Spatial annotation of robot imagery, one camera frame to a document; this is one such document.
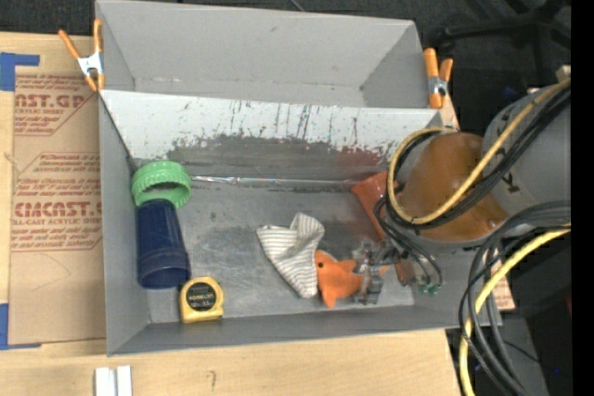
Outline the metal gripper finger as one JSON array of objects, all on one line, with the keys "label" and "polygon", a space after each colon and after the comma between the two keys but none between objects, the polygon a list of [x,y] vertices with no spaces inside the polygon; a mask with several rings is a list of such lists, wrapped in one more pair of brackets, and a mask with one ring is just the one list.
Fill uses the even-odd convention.
[{"label": "metal gripper finger", "polygon": [[377,304],[383,288],[384,279],[380,274],[365,274],[359,290],[354,294],[354,302],[363,305]]},{"label": "metal gripper finger", "polygon": [[359,245],[351,251],[351,257],[356,264],[361,266],[378,266],[381,264],[385,251],[383,242],[362,240]]}]

